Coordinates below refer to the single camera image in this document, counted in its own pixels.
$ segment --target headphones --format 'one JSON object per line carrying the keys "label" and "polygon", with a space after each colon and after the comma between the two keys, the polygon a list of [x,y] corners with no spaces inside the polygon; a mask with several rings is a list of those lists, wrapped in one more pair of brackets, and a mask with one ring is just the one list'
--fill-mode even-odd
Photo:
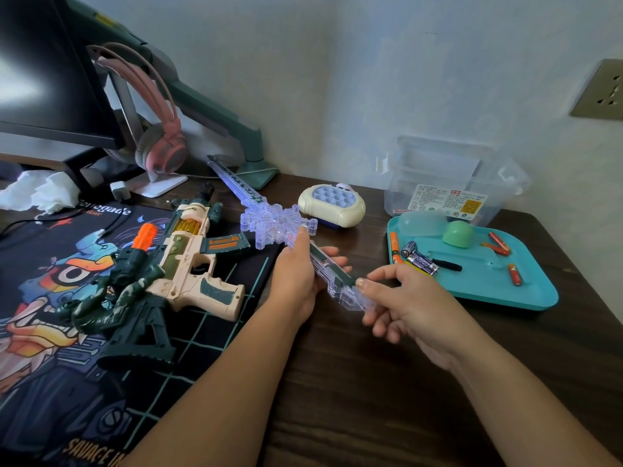
{"label": "headphones", "polygon": [[[177,116],[173,97],[165,81],[162,80],[162,77],[153,68],[152,64],[147,62],[141,54],[126,45],[108,42],[103,46],[90,45],[88,47],[94,50],[97,56],[97,64],[114,71],[132,85],[160,120],[160,123],[151,125],[138,140],[135,152],[136,164],[142,169],[156,174],[171,174],[175,172],[184,163],[188,155],[188,149],[186,147],[186,139],[182,134],[182,125]],[[127,62],[108,47],[124,49],[144,62],[162,86],[167,99],[171,103],[171,107],[167,105],[165,97],[162,96],[158,87],[152,82],[152,79],[138,65]],[[101,56],[102,52],[113,58]],[[113,157],[127,162],[126,158],[119,157],[115,153],[118,153],[118,151],[111,151]]]}

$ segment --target transparent plastic container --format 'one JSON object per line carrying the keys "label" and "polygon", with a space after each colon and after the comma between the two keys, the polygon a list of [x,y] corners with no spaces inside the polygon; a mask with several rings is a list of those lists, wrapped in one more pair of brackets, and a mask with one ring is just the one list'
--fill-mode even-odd
{"label": "transparent plastic container", "polygon": [[[520,195],[532,183],[508,154],[487,146],[414,136],[400,136],[398,146],[399,150],[389,157],[392,178],[389,189],[385,190],[385,211],[391,216],[408,210],[432,209],[429,205],[415,207],[412,203],[416,189],[421,190],[422,187],[418,186],[422,185],[430,186],[441,196],[440,200],[443,200],[444,189],[449,190],[448,194],[471,192],[486,196],[474,216],[468,214],[466,217],[463,213],[468,207],[456,211],[444,208],[448,219],[463,219],[475,226],[486,226],[508,199]],[[473,166],[463,166],[476,162],[478,165],[473,173]],[[442,205],[430,206],[440,209]]]}

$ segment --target socket panel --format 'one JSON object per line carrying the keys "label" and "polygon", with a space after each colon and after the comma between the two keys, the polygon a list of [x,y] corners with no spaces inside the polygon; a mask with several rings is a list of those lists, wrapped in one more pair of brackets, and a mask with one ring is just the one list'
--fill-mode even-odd
{"label": "socket panel", "polygon": [[623,120],[623,60],[601,62],[570,115]]}

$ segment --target monitor arm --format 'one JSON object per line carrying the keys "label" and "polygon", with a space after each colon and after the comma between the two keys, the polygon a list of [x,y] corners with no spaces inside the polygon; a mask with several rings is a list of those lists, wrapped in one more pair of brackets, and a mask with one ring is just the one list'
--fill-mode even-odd
{"label": "monitor arm", "polygon": [[[67,3],[72,11],[74,29],[85,44],[119,42],[133,48],[162,76],[182,113],[222,136],[237,139],[245,156],[245,163],[238,168],[238,174],[244,173],[249,185],[260,190],[275,176],[276,167],[264,160],[262,132],[257,126],[184,84],[177,75],[175,65],[164,52],[147,44],[122,24],[79,0],[67,0]],[[118,54],[140,65],[138,59],[129,54]]]}

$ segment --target white wall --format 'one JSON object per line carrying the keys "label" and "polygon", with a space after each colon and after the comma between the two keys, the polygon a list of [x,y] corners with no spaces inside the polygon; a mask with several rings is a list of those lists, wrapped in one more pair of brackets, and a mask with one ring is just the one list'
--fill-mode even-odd
{"label": "white wall", "polygon": [[623,123],[568,116],[623,58],[623,0],[83,0],[258,123],[284,172],[383,188],[400,134],[502,146],[548,228],[623,318]]}

